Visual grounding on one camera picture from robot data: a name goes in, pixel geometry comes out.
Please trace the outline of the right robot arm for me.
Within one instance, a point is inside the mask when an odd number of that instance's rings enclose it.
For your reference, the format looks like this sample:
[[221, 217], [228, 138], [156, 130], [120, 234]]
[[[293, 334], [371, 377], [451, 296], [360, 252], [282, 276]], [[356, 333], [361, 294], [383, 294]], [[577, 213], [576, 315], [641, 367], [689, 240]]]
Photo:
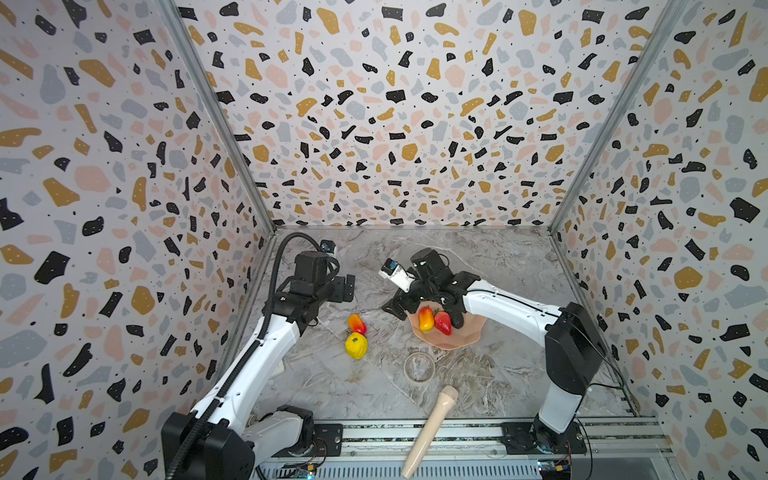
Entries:
[[455, 329], [468, 315], [493, 320], [539, 344], [545, 352], [550, 381], [543, 404], [521, 446], [556, 452], [575, 426], [576, 414], [595, 375], [605, 362], [606, 347], [587, 310], [571, 302], [564, 307], [543, 304], [507, 292], [467, 271], [454, 273], [432, 248], [411, 257], [404, 268], [388, 258], [379, 275], [398, 291], [382, 310], [404, 320], [424, 302], [439, 305]]

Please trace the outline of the red-orange fake mango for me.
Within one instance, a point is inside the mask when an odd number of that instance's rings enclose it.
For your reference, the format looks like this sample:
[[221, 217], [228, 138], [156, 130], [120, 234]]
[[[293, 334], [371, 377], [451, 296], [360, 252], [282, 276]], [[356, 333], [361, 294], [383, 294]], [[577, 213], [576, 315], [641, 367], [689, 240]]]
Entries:
[[347, 324], [353, 333], [357, 333], [363, 336], [367, 334], [367, 326], [358, 314], [350, 315], [347, 320]]
[[435, 326], [434, 312], [429, 307], [423, 307], [418, 311], [418, 326], [421, 332], [429, 332]]

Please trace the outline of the red fake strawberry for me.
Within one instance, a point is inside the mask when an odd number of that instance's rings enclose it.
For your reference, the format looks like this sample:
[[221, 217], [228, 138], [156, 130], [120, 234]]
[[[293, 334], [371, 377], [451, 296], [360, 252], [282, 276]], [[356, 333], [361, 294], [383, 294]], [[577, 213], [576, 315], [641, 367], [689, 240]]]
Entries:
[[445, 311], [438, 311], [434, 314], [434, 320], [435, 320], [435, 326], [434, 328], [437, 329], [439, 332], [441, 332], [445, 336], [451, 336], [452, 335], [452, 322], [451, 322], [451, 316], [445, 312]]

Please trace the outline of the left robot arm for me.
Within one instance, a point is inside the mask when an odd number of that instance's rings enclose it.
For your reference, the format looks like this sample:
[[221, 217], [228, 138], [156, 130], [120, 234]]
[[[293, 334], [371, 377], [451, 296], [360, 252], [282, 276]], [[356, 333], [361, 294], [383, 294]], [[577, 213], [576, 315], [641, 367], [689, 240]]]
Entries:
[[327, 302], [349, 302], [354, 278], [341, 276], [325, 250], [297, 255], [284, 287], [274, 287], [259, 327], [211, 391], [187, 414], [174, 413], [161, 429], [168, 479], [249, 479], [263, 462], [283, 452], [316, 448], [311, 411], [283, 405], [246, 431], [257, 399]]

